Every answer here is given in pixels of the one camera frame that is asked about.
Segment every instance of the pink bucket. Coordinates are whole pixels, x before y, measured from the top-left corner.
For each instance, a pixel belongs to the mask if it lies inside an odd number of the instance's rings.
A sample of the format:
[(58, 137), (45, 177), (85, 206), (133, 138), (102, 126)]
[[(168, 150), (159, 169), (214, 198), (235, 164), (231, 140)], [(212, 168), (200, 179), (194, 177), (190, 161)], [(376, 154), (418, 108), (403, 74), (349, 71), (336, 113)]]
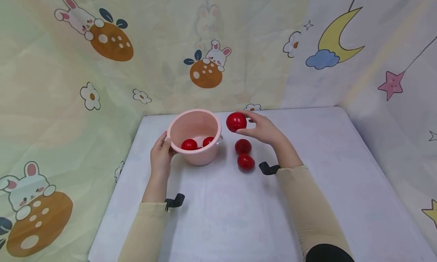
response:
[[(171, 147), (184, 156), (193, 165), (207, 165), (215, 159), (219, 150), (218, 144), (223, 141), (222, 125), (217, 116), (204, 109), (193, 109), (181, 113), (176, 117), (167, 130), (167, 137), (171, 138)], [(198, 147), (202, 147), (207, 137), (214, 140), (207, 146), (193, 151), (182, 150), (185, 139), (194, 139)]]

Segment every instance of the black sleeve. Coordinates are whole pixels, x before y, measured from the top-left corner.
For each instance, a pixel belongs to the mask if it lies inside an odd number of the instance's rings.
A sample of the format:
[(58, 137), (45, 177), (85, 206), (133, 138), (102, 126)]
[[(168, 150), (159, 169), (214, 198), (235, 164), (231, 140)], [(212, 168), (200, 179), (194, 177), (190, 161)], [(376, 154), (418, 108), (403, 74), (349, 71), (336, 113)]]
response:
[(319, 244), (311, 248), (305, 262), (354, 262), (354, 260), (337, 246)]

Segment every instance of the cartoon rabbit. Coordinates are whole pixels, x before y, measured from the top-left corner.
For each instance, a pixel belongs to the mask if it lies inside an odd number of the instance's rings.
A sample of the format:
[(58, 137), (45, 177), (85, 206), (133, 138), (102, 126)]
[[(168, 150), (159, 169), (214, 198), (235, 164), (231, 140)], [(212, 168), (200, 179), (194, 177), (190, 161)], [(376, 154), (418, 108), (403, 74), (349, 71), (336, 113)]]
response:
[(21, 179), (16, 176), (0, 178), (0, 190), (9, 193), (9, 203), (15, 212), (15, 218), (20, 221), (31, 212), (29, 204), (38, 196), (50, 196), (55, 190), (55, 185), (50, 185), (46, 177), (39, 174), (38, 164), (29, 161), (25, 165), (25, 176)]
[(222, 38), (223, 36), (223, 19), (220, 15), (220, 10), (217, 5), (201, 6), (198, 9), (198, 18), (195, 24), (196, 34), (199, 37), (196, 43), (196, 48), (206, 50), (203, 40), (210, 40), (214, 38)]
[(104, 25), (102, 19), (96, 19), (83, 8), (80, 8), (74, 0), (64, 0), (69, 10), (56, 9), (55, 18), (59, 21), (66, 21), (70, 23), (72, 28), (83, 34), (85, 38), (91, 41), (94, 35), (90, 32), (91, 27), (95, 24), (101, 28)]
[(224, 72), (224, 66), (226, 63), (226, 57), (228, 57), (231, 54), (230, 48), (224, 48), (223, 50), (220, 49), (220, 43), (218, 40), (212, 40), (211, 41), (212, 48), (209, 50), (209, 52), (206, 54), (205, 58), (203, 59), (204, 63), (210, 63), (213, 61), (216, 63), (217, 69), (220, 72)]

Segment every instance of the white flower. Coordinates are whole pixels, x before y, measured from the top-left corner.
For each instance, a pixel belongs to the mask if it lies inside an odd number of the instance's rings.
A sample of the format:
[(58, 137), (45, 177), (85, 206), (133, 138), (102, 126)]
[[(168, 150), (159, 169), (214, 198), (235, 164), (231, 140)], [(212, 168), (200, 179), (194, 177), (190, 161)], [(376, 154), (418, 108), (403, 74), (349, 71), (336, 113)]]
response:
[(293, 32), (290, 35), (290, 38), (288, 38), (288, 43), (286, 43), (284, 48), (282, 49), (282, 51), (288, 53), (288, 57), (294, 58), (293, 51), (296, 50), (296, 48), (298, 48), (300, 37), (301, 37), (300, 32)]
[(115, 183), (118, 182), (118, 178), (120, 177), (121, 171), (123, 170), (123, 166), (124, 166), (124, 161), (120, 162), (120, 165), (118, 166), (117, 169), (115, 169)]
[(132, 92), (134, 93), (134, 96), (133, 96), (134, 100), (141, 101), (141, 103), (143, 103), (143, 104), (148, 104), (152, 101), (152, 99), (149, 98), (149, 96), (147, 96), (146, 93), (144, 93), (138, 89), (134, 89)]
[(261, 104), (248, 104), (244, 110), (247, 110), (247, 111), (261, 110)]
[(80, 89), (80, 96), (85, 100), (86, 109), (100, 109), (100, 96), (90, 82)]

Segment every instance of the blue cloud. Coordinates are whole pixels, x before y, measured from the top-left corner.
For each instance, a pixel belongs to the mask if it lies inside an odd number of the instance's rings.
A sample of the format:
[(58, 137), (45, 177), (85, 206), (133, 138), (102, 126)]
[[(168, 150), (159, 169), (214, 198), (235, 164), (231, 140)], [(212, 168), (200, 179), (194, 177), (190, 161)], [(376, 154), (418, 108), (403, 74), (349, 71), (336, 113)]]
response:
[(335, 52), (330, 52), (328, 49), (319, 50), (314, 56), (307, 59), (307, 66), (315, 67), (316, 69), (324, 69), (325, 67), (333, 67), (340, 61), (340, 57), (335, 55)]

